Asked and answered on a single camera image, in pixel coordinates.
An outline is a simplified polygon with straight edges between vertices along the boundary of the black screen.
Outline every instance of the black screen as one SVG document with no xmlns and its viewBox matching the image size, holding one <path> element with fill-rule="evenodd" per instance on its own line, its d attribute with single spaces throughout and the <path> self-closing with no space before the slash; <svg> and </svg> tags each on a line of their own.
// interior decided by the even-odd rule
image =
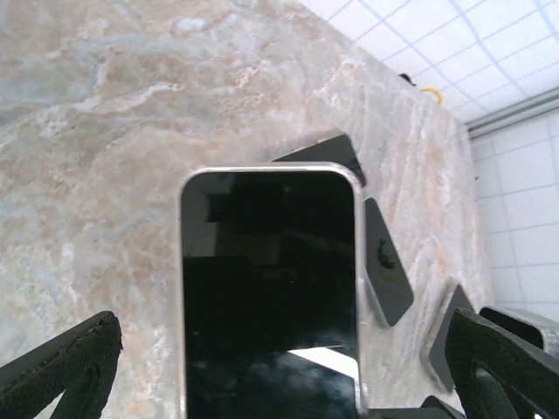
<svg viewBox="0 0 559 419">
<path fill-rule="evenodd" d="M 357 418 L 349 182 L 204 173 L 181 206 L 188 418 Z"/>
</svg>

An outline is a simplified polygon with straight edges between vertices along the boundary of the silver phone frame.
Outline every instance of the silver phone frame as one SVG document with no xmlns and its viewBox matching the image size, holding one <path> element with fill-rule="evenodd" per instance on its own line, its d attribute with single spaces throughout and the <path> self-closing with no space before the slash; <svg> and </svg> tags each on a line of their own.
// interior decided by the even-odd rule
<svg viewBox="0 0 559 419">
<path fill-rule="evenodd" d="M 254 165 L 228 165 L 228 166 L 213 166 L 213 167 L 203 167 L 191 172 L 185 180 L 182 182 L 182 187 L 180 188 L 178 199 L 176 200 L 177 205 L 177 217 L 176 217 L 176 231 L 179 231 L 179 236 L 181 242 L 179 243 L 176 252 L 176 266 L 179 267 L 177 270 L 176 278 L 176 323 L 177 323 L 177 342 L 176 348 L 178 352 L 178 369 L 177 369 L 177 387 L 178 387 L 178 401 L 179 401 L 179 412 L 178 417 L 186 418 L 186 334 L 185 334 L 185 322 L 184 322 L 184 289 L 183 289 L 183 246 L 182 246 L 182 226 L 181 226 L 181 197 L 183 195 L 184 189 L 187 187 L 188 183 L 194 179 L 196 176 L 205 175 L 210 173 L 243 173 L 243 172 L 332 172 L 343 176 L 349 183 L 353 191 L 354 198 L 354 222 L 355 222 L 355 311 L 356 311 L 356 324 L 355 324 L 355 334 L 357 340 L 357 368 L 359 371 L 359 377 L 356 383 L 355 392 L 355 405 L 357 409 L 357 414 L 363 416 L 367 410 L 367 401 L 365 400 L 365 393 L 362 388 L 362 377 L 363 371 L 362 363 L 360 362 L 361 357 L 361 334 L 359 332 L 361 326 L 361 318 L 363 310 L 366 307 L 363 306 L 362 295 L 360 295 L 360 290 L 364 290 L 365 276 L 367 272 L 365 270 L 364 255 L 365 255 L 365 237 L 364 237 L 364 199 L 362 193 L 362 186 L 359 182 L 357 176 L 344 166 L 332 163 L 332 162 L 269 162 L 269 163 L 257 163 Z"/>
</svg>

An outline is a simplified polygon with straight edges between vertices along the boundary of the marble surface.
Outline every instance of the marble surface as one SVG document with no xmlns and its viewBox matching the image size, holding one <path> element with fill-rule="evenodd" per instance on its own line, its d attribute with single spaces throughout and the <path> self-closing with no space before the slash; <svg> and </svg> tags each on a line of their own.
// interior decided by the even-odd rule
<svg viewBox="0 0 559 419">
<path fill-rule="evenodd" d="M 370 405 L 439 395 L 418 354 L 447 277 L 492 301 L 465 126 L 295 1 L 4 0 L 0 109 L 0 365 L 112 310 L 106 418 L 179 417 L 176 203 L 202 165 L 351 136 L 416 293 L 363 320 Z"/>
</svg>

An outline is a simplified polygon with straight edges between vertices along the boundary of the white tiled wall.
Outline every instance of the white tiled wall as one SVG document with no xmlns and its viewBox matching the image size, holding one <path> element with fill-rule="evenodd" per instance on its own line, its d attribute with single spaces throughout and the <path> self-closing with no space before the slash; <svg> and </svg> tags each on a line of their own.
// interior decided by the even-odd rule
<svg viewBox="0 0 559 419">
<path fill-rule="evenodd" d="M 559 321 L 559 110 L 472 151 L 497 304 Z"/>
<path fill-rule="evenodd" d="M 464 121 L 559 86 L 559 0 L 301 2 Z"/>
</svg>

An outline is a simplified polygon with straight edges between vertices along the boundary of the yellow cable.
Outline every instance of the yellow cable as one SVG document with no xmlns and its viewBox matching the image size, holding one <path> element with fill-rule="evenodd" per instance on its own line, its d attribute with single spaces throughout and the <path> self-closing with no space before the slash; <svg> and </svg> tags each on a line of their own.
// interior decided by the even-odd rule
<svg viewBox="0 0 559 419">
<path fill-rule="evenodd" d="M 425 89 L 421 89 L 422 92 L 428 92 L 428 93 L 433 93 L 435 96 L 437 96 L 437 103 L 440 105 L 441 103 L 443 103 L 443 95 L 440 94 L 440 92 L 433 88 L 433 87 L 426 87 Z"/>
</svg>

